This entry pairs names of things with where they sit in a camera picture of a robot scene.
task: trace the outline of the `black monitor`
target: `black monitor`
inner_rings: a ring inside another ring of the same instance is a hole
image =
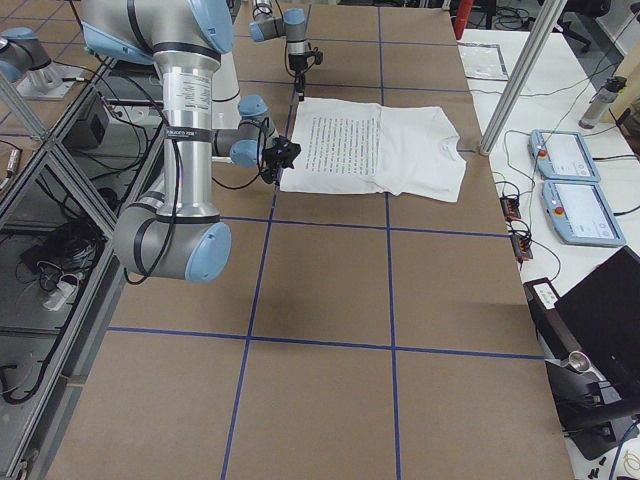
[[[622,247],[555,307],[620,396],[640,397],[640,257]]]

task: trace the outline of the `bottle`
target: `bottle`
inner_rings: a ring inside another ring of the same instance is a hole
[[[600,87],[598,93],[591,99],[589,108],[587,108],[587,111],[582,115],[578,125],[586,129],[595,127],[602,116],[609,110],[611,104],[618,97],[618,93],[626,84],[627,79],[624,77],[607,78],[607,81]]]

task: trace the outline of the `red object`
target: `red object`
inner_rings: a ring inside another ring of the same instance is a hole
[[[456,14],[456,21],[453,24],[453,33],[456,35],[456,40],[462,38],[462,32],[467,26],[469,15],[471,15],[471,8],[473,8],[473,0],[462,0],[458,6],[458,13]]]

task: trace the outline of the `white table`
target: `white table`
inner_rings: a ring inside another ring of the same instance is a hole
[[[498,44],[502,52],[507,72],[511,73],[518,55],[524,46],[528,33],[486,30],[466,30],[463,42],[480,44]],[[602,62],[600,68],[608,64]],[[552,34],[540,55],[525,88],[521,93],[506,127],[490,155],[491,167],[495,180],[506,180],[516,184],[521,191],[531,189],[531,181],[517,173],[507,164],[505,152],[505,132],[518,130],[531,132],[533,129],[548,129],[561,131],[577,131],[590,135],[612,126],[611,123],[601,123],[593,130],[584,130],[578,126],[578,120],[587,109],[589,100],[595,89],[586,80],[585,73],[567,45],[561,34]],[[524,95],[548,93],[578,85],[550,96],[525,97]],[[501,92],[506,82],[468,79],[473,93],[473,100],[478,116],[480,128],[484,131],[500,98],[496,93]],[[615,248],[571,246],[562,243],[554,231],[542,201],[542,178],[533,166],[533,161],[527,150],[528,137],[519,133],[506,134],[506,150],[511,165],[531,175],[534,174],[536,185],[533,195],[523,196],[521,199],[521,213],[523,219],[531,226],[532,237],[535,241],[547,246],[558,255],[562,262],[562,269],[553,284],[563,295],[586,277],[597,265],[615,253]],[[609,157],[614,155],[632,154],[624,137],[617,128],[613,128],[598,135],[586,137],[587,146],[594,157]],[[626,211],[640,204],[640,165],[634,159],[598,162],[598,171],[602,177],[602,187],[609,205],[613,211]],[[627,244],[636,252],[640,252],[640,211],[626,216],[617,217],[618,223],[626,237]],[[557,262],[551,254],[538,245],[533,245],[534,258],[526,261],[521,270],[523,282],[540,277],[552,278],[557,270]],[[571,457],[576,478],[586,478],[592,468],[599,467],[599,478],[608,478],[609,466],[615,451],[606,454],[607,463],[604,467],[598,465],[597,460],[587,461],[575,447],[573,442],[567,441],[567,448]],[[634,439],[625,443],[626,450],[640,456],[640,440]],[[622,466],[622,456],[618,461],[617,475],[628,475]]]

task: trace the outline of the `office chair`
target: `office chair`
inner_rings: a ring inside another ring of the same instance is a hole
[[[542,5],[544,0],[538,0],[538,3]],[[583,37],[574,30],[571,30],[571,22],[564,20],[565,13],[577,13],[578,15],[584,15],[589,18],[602,17],[609,13],[611,8],[611,0],[569,0],[564,7],[560,18],[558,19],[558,26],[562,28],[562,34],[565,37],[573,38],[580,43],[584,44],[581,52],[586,53],[591,46],[591,40]]]

